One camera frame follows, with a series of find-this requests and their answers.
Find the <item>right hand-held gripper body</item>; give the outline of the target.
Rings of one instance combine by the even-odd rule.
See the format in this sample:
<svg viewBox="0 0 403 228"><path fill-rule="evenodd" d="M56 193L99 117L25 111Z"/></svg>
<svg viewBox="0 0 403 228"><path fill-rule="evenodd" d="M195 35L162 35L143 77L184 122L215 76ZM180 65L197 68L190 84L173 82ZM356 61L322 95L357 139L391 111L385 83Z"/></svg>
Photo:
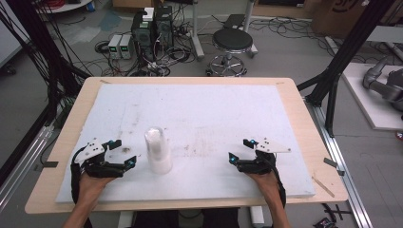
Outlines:
<svg viewBox="0 0 403 228"><path fill-rule="evenodd" d="M253 160L238 161L237 169L242 173L259 175L270 173L276 170L276 154L291 151L289 147L267 138L256 142L258 144L253 149L256 157Z"/></svg>

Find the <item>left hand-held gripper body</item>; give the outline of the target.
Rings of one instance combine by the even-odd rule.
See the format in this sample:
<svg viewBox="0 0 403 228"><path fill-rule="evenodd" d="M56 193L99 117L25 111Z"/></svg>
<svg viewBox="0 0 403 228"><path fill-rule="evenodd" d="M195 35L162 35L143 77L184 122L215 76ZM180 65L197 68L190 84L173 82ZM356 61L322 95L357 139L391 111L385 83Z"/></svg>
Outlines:
<svg viewBox="0 0 403 228"><path fill-rule="evenodd" d="M106 151L103 149L102 143L94 138L74 154L71 163L77 164L82 171L94 178L122 177L125 165L106 161Z"/></svg>

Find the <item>person's left hand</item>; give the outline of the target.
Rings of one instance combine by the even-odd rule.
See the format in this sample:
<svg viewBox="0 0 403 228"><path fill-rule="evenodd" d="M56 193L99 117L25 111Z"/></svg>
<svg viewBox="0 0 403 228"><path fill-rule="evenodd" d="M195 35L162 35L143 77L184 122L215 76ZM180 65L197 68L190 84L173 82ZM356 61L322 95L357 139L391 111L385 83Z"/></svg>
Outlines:
<svg viewBox="0 0 403 228"><path fill-rule="evenodd" d="M76 205L92 210L111 181L114 181L114 178L94 178L84 173L80 178L79 198Z"/></svg>

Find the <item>person's right hand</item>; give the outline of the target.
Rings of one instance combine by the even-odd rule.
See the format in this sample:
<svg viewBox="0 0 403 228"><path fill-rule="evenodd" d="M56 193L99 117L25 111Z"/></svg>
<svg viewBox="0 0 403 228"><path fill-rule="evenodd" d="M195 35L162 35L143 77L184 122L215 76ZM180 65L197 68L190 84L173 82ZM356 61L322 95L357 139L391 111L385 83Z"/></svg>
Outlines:
<svg viewBox="0 0 403 228"><path fill-rule="evenodd" d="M278 180L274 173L266 173L263 175L248 174L248 177L250 177L257 184L258 189L262 193L269 206L282 205L278 188Z"/></svg>

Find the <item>white foam mat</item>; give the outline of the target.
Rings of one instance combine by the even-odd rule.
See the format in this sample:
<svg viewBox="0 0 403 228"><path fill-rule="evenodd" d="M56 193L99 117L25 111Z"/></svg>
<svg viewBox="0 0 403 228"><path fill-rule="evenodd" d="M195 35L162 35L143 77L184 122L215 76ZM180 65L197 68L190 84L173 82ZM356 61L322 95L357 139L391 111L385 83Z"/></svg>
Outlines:
<svg viewBox="0 0 403 228"><path fill-rule="evenodd" d="M163 130L172 169L153 172L145 132ZM307 198L315 189L294 130L273 85L102 85L76 145L93 139L120 140L108 162L136 157L136 166L110 183L102 201L211 200L253 198L259 189L230 164L229 156L252 160L243 140L278 142L280 179L290 198Z"/></svg>

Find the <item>wooden table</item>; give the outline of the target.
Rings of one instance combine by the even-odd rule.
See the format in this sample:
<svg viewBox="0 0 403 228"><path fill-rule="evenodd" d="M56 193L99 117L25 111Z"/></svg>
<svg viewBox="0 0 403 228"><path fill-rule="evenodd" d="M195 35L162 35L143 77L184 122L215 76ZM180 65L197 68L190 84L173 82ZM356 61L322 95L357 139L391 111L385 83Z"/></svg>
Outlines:
<svg viewBox="0 0 403 228"><path fill-rule="evenodd" d="M61 134L54 145L50 157L59 162L55 168L42 171L29 200L26 211L30 214L63 213L72 209L70 194L69 166L73 154L82 147L76 143L86 122L90 109L94 105L101 86L109 84L123 85L255 85L275 86L288 116L289 122L311 177L315 194L307 198L290 198L291 203L337 202L344 201L347 193L336 170L323 162L327 158L326 147L317 132L311 115L303 102L295 83L289 78L209 78L209 77L92 77L85 81L79 96L67 117ZM316 177L336 196L332 198L312 179ZM131 200L102 201L102 211L184 209L207 207L238 207L263 204L261 193L253 198L240 199L170 199L170 200Z"/></svg>

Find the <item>grey tape strip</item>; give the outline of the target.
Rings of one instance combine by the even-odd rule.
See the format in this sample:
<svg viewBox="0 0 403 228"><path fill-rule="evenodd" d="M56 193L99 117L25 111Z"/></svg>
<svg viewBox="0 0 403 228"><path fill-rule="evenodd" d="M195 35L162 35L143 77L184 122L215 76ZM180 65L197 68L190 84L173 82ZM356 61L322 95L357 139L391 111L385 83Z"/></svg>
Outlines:
<svg viewBox="0 0 403 228"><path fill-rule="evenodd" d="M338 173L339 176L341 176L341 177L344 176L345 171L340 170L340 169L338 168L337 163L336 163L335 161L333 161L333 160L331 160L331 159L328 159L328 158L324 158L324 159L323 159L323 162L325 162L326 164L332 166L332 167L337 171L337 173Z"/></svg>

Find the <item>grey power supply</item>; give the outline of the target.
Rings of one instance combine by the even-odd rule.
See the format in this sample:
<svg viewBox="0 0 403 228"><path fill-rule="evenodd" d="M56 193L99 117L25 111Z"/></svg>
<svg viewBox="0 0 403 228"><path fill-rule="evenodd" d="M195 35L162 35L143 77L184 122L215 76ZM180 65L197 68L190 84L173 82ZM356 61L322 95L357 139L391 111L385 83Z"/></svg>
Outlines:
<svg viewBox="0 0 403 228"><path fill-rule="evenodd" d="M114 35L108 43L108 50L110 57L112 59L121 59L122 53L120 51L120 41L122 39L121 35Z"/></svg>
<svg viewBox="0 0 403 228"><path fill-rule="evenodd" d="M129 34L124 34L120 41L120 50L123 59L130 59L134 52L133 38Z"/></svg>

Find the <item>black round stool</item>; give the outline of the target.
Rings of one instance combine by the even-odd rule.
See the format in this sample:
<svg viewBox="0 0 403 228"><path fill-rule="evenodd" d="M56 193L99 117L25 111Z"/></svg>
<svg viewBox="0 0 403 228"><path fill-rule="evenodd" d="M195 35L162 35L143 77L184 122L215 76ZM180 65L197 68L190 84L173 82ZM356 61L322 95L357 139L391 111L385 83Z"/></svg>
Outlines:
<svg viewBox="0 0 403 228"><path fill-rule="evenodd" d="M212 44L223 51L207 65L207 76L240 77L247 73L247 68L237 54L248 52L253 45L253 38L238 28L223 28L212 36Z"/></svg>

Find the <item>black computer tower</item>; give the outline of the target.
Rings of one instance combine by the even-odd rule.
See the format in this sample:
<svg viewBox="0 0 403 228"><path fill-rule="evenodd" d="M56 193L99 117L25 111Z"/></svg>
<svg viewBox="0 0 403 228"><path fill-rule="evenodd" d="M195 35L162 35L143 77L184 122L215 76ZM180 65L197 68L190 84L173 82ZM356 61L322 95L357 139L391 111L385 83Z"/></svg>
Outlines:
<svg viewBox="0 0 403 228"><path fill-rule="evenodd" d="M154 42L155 42L155 29L152 21L145 21L142 12L136 13L133 18L131 32L134 41L138 45L138 50L143 57L150 62L155 60L154 57Z"/></svg>
<svg viewBox="0 0 403 228"><path fill-rule="evenodd" d="M172 7L156 8L155 23L160 45L163 48L171 48L173 46Z"/></svg>

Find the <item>grey metal stand leg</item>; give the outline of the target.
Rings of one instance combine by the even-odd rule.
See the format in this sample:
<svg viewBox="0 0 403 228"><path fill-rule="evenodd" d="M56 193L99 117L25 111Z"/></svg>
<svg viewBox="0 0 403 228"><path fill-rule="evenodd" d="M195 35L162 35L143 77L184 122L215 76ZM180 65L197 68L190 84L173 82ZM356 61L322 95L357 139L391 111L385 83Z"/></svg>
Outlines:
<svg viewBox="0 0 403 228"><path fill-rule="evenodd" d="M253 14L253 8L255 5L256 0L247 0L247 5L246 5L246 10L245 10L245 20L244 20L244 26L243 30L248 33L249 32L249 27L252 19L252 14ZM255 47L255 45L252 45L250 50L248 51L248 54L251 58L254 58L258 54L258 50Z"/></svg>
<svg viewBox="0 0 403 228"><path fill-rule="evenodd" d="M198 36L198 3L198 0L192 0L192 30L190 34L196 59L201 61L204 58L204 52Z"/></svg>

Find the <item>white board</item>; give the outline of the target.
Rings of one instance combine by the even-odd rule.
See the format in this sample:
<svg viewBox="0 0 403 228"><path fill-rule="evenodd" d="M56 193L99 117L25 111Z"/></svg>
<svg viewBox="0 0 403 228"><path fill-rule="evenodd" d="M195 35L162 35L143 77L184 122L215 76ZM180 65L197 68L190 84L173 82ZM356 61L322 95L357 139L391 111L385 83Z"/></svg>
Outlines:
<svg viewBox="0 0 403 228"><path fill-rule="evenodd" d="M395 110L380 94L363 87L364 74L371 67L371 64L350 63L343 72L343 79L372 129L403 131L403 113Z"/></svg>

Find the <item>brown cardboard box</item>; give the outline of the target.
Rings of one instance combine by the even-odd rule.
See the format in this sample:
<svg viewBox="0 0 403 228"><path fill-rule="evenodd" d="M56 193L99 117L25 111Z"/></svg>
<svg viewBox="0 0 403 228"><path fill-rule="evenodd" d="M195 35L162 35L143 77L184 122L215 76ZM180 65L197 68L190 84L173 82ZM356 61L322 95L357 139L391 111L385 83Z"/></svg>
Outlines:
<svg viewBox="0 0 403 228"><path fill-rule="evenodd" d="M313 13L312 32L317 36L345 38L372 2L387 0L321 0Z"/></svg>

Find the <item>aluminium rail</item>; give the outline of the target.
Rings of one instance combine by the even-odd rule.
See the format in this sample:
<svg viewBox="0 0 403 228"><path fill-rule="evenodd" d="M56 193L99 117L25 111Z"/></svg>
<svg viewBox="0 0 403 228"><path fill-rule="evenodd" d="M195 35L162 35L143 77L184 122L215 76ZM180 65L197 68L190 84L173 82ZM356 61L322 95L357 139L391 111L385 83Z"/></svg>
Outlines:
<svg viewBox="0 0 403 228"><path fill-rule="evenodd" d="M354 217L356 226L358 228L374 228L361 197L359 196L359 193L355 187L355 183L349 172L347 163L343 158L337 141L325 128L325 114L322 108L312 106L311 104L306 104L306 106L311 113L314 123L317 125L319 135L324 141L332 161L336 163L336 171L339 173L339 176L346 187L348 204Z"/></svg>
<svg viewBox="0 0 403 228"><path fill-rule="evenodd" d="M0 187L0 214L7 207L10 199L22 183L22 180L47 145L53 131L53 126L43 126L33 138L29 140L26 148L22 150L23 154L21 159L16 163L16 166L11 170L10 175Z"/></svg>

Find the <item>black metal frame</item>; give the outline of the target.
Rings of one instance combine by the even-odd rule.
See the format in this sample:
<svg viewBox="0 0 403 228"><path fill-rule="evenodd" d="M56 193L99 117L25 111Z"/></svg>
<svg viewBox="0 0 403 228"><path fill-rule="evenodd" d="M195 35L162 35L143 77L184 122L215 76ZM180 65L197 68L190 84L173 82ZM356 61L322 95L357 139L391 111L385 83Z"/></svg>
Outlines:
<svg viewBox="0 0 403 228"><path fill-rule="evenodd" d="M48 100L52 102L57 98L76 97L82 88L79 79L85 80L89 74L63 57L31 0L6 2L47 63L48 70L43 78L48 84Z"/></svg>
<svg viewBox="0 0 403 228"><path fill-rule="evenodd" d="M298 91L315 86L313 91L305 97L306 101L314 107L321 107L323 99L328 96L324 126L332 138L335 136L333 129L338 81L393 2L394 0L370 0L331 63L316 77L297 85Z"/></svg>

